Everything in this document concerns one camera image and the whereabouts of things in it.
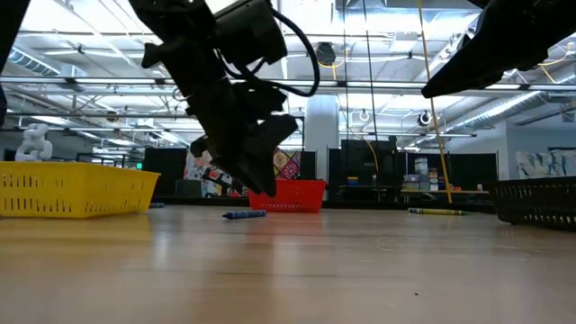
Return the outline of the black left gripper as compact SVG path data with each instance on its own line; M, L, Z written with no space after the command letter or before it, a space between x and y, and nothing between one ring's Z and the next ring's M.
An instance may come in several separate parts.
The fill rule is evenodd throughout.
M252 192L274 197L275 148L298 129L293 116L280 113L286 96L270 87L230 82L213 49L184 36L145 45L141 65L157 64L168 70L188 103L187 113L205 132L190 144L192 155L208 151L213 166Z

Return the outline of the yellow plastic basket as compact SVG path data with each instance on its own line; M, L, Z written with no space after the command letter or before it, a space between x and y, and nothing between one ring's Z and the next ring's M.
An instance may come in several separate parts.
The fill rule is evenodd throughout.
M0 217L87 219L145 212L158 173L79 162L0 162Z

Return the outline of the white square pillar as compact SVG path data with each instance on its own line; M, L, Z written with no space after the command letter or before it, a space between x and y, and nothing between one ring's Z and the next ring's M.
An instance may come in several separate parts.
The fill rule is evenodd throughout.
M339 144L338 97L326 94L310 97L304 121L305 150L316 153L317 178L328 180L329 149L337 149Z

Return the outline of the red plastic basket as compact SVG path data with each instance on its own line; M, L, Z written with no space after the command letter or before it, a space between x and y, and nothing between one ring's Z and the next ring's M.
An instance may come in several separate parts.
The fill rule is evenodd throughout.
M267 212L319 213L326 190L324 180L276 180L276 196L248 192L250 207Z

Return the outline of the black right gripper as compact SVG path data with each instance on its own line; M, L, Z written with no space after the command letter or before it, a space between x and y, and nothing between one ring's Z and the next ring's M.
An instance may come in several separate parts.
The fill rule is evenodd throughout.
M526 71L576 32L576 0L476 0L476 36L421 89L441 96L498 83L506 71Z

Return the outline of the stacked storage boxes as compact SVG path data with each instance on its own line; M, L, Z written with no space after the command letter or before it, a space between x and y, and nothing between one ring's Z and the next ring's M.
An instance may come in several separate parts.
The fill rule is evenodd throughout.
M408 155L402 188L426 192L444 191L446 179L440 156Z

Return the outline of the black plastic basket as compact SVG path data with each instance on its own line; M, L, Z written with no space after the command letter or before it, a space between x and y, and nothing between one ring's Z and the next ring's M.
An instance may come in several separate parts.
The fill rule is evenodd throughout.
M489 192L501 221L576 231L576 176L497 181Z

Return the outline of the wooden table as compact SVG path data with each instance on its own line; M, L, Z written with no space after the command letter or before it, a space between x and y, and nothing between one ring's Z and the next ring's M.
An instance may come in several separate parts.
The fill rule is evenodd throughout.
M409 190L409 189L401 189L401 195L409 195L409 194L440 194L440 195L455 195L455 194L464 194L464 195L482 195L482 194L490 194L487 191L446 191L446 190L438 190L438 191L424 191L424 190Z

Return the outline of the blue white wall mural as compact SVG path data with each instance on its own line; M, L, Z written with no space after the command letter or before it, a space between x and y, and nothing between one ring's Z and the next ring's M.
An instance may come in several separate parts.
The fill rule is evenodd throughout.
M518 152L516 161L520 179L576 176L576 149Z

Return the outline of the black aluminium table frame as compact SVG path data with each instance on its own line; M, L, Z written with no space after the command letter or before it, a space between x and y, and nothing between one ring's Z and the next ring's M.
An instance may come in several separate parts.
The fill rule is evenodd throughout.
M248 207L248 198L188 198L178 196L153 197L153 203L173 205L199 205L199 206L222 206L222 207ZM423 209L449 209L464 212L494 213L491 203L457 202L362 202L362 201L326 201L322 203L323 209L347 209L347 210L407 210L408 208Z

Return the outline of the colourful patterned panel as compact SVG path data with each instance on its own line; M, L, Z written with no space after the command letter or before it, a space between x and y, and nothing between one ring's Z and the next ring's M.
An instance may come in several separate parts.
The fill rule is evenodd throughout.
M248 189L237 179L211 164L212 157L203 152L201 157L187 154L184 179L199 181L203 198L213 197L246 197ZM295 179L301 170L301 152L295 150L274 151L274 177L278 179Z

